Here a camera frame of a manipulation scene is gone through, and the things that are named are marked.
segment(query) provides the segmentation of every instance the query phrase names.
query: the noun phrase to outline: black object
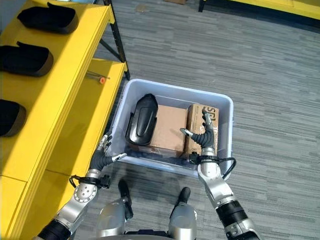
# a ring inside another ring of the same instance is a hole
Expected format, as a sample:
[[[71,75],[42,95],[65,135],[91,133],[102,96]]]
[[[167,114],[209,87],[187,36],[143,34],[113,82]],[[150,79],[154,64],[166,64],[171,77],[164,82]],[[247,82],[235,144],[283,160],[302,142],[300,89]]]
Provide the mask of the black object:
[[[115,42],[115,45],[116,45],[116,48],[117,48],[119,54],[117,54],[117,52],[114,51],[111,48],[111,46],[109,46],[102,38],[100,39],[100,43],[109,52],[111,52],[116,58],[118,58],[122,63],[126,64],[126,71],[124,71],[124,75],[125,75],[126,79],[129,81],[130,80],[130,71],[129,71],[128,62],[127,62],[126,55],[125,55],[124,46],[123,46],[122,41],[121,41],[121,35],[120,35],[120,32],[119,32],[119,28],[118,28],[114,7],[112,5],[112,0],[103,0],[103,4],[105,6],[111,6],[111,10],[112,10],[113,17],[114,17],[114,23],[110,23],[110,26],[111,26],[114,42]]]
[[[0,136],[17,134],[26,122],[27,111],[14,101],[0,99]]]
[[[157,123],[158,103],[152,94],[141,98],[131,113],[126,139],[129,143],[145,146],[150,144]]]
[[[247,219],[248,216],[238,201],[231,201],[216,209],[224,227]]]
[[[232,172],[232,170],[237,165],[237,160],[234,157],[226,157],[226,158],[219,158],[217,156],[202,156],[197,154],[197,152],[193,151],[192,154],[189,154],[189,162],[191,164],[199,165],[199,164],[205,164],[205,163],[217,163],[218,165],[220,163],[226,162],[226,161],[232,161],[232,165],[225,171],[225,173],[222,175],[222,178],[225,179],[226,176],[229,175],[229,173]]]
[[[91,185],[96,185],[98,189],[108,189],[110,187],[111,179],[109,175],[103,175],[99,179],[95,177],[86,177],[86,176],[78,176],[78,175],[72,175],[69,177],[69,183],[76,188],[77,185],[74,182],[75,180],[78,180],[79,184],[84,183],[84,184],[91,184]]]
[[[165,231],[153,231],[152,229],[140,229],[139,231],[128,231],[126,235],[152,235],[152,236],[161,236],[169,237]]]
[[[252,231],[247,231],[241,235],[238,236],[231,236],[230,233],[226,234],[226,237],[228,238],[228,240],[260,240],[257,235],[252,232]]]
[[[101,171],[105,166],[112,164],[114,161],[111,156],[106,156],[104,151],[96,149],[92,155],[89,169]]]
[[[27,28],[39,29],[59,34],[69,34],[76,30],[79,20],[73,8],[47,3],[48,7],[34,6],[23,10],[17,18]]]
[[[41,232],[38,237],[45,240],[66,240],[70,237],[71,232],[63,224],[56,220],[49,222]]]
[[[0,70],[13,74],[41,77],[47,74],[54,57],[48,48],[17,42],[17,46],[0,46]]]
[[[189,187],[185,186],[180,194],[179,194],[179,197],[178,197],[178,200],[176,201],[175,205],[174,205],[174,208],[172,209],[172,212],[170,214],[170,218],[172,216],[172,213],[174,212],[175,208],[179,205],[179,203],[185,203],[187,204],[188,203],[188,200],[190,198],[190,195],[191,195],[191,190]]]
[[[125,220],[132,219],[134,217],[134,211],[132,210],[132,201],[130,197],[130,191],[125,180],[121,179],[118,183],[118,189],[120,192],[121,198],[127,198],[127,201],[124,203],[124,217]]]

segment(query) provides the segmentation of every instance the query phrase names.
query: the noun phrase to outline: cardboard box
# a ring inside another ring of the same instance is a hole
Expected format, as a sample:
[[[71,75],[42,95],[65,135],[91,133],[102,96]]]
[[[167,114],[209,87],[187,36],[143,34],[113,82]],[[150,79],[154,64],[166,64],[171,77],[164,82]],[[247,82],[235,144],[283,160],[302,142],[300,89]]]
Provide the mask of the cardboard box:
[[[158,105],[151,143],[147,146],[137,146],[138,150],[167,158],[180,157],[185,146],[185,136],[180,132],[180,128],[186,127],[187,115],[187,109]]]
[[[189,107],[186,128],[195,134],[203,134],[205,132],[205,127],[202,125],[204,120],[202,118],[202,109],[210,114],[213,123],[213,133],[214,133],[214,153],[217,156],[218,151],[218,125],[219,125],[219,109],[211,106],[193,104]],[[199,144],[194,142],[191,138],[186,137],[184,145],[183,157],[188,159],[189,154],[192,152],[197,152],[201,154],[201,147]]]
[[[187,0],[164,0],[165,2],[175,3],[175,4],[186,4]]]

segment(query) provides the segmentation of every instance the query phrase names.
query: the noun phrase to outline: yellow shelf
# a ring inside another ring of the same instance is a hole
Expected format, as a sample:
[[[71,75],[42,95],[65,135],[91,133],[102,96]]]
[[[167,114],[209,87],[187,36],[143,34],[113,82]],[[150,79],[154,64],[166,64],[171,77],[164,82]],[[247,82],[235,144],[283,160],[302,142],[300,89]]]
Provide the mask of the yellow shelf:
[[[38,188],[34,189],[36,197],[26,199],[30,205],[28,215],[23,221],[11,224],[10,239],[36,236],[71,198],[74,189],[68,183],[69,176],[83,176],[88,170],[117,96],[126,63],[94,58],[89,70],[107,77],[107,80],[100,84],[95,79],[83,79],[44,175]],[[15,216],[22,211],[18,206]]]
[[[46,169],[65,175],[86,174],[107,124],[126,64],[93,59],[89,70],[107,77],[104,84],[85,78]]]
[[[68,176],[45,170],[19,239],[30,240],[37,236],[69,201],[74,190]]]
[[[231,0],[320,20],[319,0]]]
[[[79,24],[73,33],[61,35],[26,28],[15,18],[0,36],[2,45],[14,46],[20,41],[43,46],[54,57],[52,69],[42,77],[0,74],[0,97],[17,102],[27,110],[27,121],[22,130],[13,137],[0,139],[3,239],[20,238],[39,182],[95,50],[107,23],[115,21],[110,6],[49,2],[76,10]],[[46,4],[46,0],[28,0],[22,9]]]
[[[12,216],[15,215],[18,203],[26,187],[25,181],[1,176],[1,236],[3,230],[9,229]]]

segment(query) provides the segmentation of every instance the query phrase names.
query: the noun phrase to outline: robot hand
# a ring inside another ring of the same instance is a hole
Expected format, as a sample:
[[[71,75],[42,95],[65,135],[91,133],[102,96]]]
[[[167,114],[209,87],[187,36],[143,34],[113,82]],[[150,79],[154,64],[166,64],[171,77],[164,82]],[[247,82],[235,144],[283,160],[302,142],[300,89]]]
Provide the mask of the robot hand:
[[[213,156],[215,152],[214,126],[210,118],[210,114],[204,109],[202,110],[202,118],[204,120],[202,125],[205,128],[205,132],[203,134],[193,133],[186,128],[180,128],[180,131],[201,146],[201,155]]]
[[[101,177],[101,171],[104,166],[127,156],[126,153],[108,156],[107,150],[111,145],[110,134],[102,137],[97,149],[94,151],[88,172],[84,177],[73,175],[70,177],[70,183],[75,187],[71,199],[58,211],[52,221],[45,226],[35,238],[37,240],[64,240],[72,235],[83,221],[88,204],[96,197],[100,188],[104,188],[105,177]],[[73,182],[73,179],[79,181],[79,185]]]
[[[235,166],[230,168],[223,176],[219,164],[222,159],[214,156],[214,131],[209,113],[202,110],[205,133],[195,134],[185,128],[181,132],[190,137],[201,146],[201,157],[198,162],[198,177],[204,184],[205,191],[216,210],[228,240],[262,240],[262,236],[256,231],[256,227],[248,218],[244,209],[237,201],[229,185],[225,182],[227,176]]]
[[[110,135],[110,133],[107,133],[102,137],[97,149],[94,151],[92,155],[89,169],[95,169],[101,172],[101,170],[105,166],[112,164],[115,161],[118,161],[119,159],[122,159],[127,156],[126,153],[108,156],[107,151],[111,145],[111,139],[112,136]]]

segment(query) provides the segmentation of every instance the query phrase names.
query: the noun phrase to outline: white plastic bin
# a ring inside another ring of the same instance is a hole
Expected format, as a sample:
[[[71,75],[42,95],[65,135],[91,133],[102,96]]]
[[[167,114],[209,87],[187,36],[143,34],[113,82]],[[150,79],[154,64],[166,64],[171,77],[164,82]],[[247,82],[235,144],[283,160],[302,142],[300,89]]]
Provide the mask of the white plastic bin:
[[[191,104],[198,103],[219,108],[217,155],[219,158],[231,157],[234,104],[230,97],[143,79],[133,79],[125,86],[112,124],[112,145],[108,150],[109,154],[125,152],[128,156],[123,158],[122,162],[198,177],[197,166],[185,159],[162,158],[155,154],[134,152],[129,148],[126,131],[130,113],[135,111],[138,100],[145,94],[153,94],[159,105],[187,109]],[[221,173],[225,173],[231,164],[231,161],[223,162],[220,165]]]

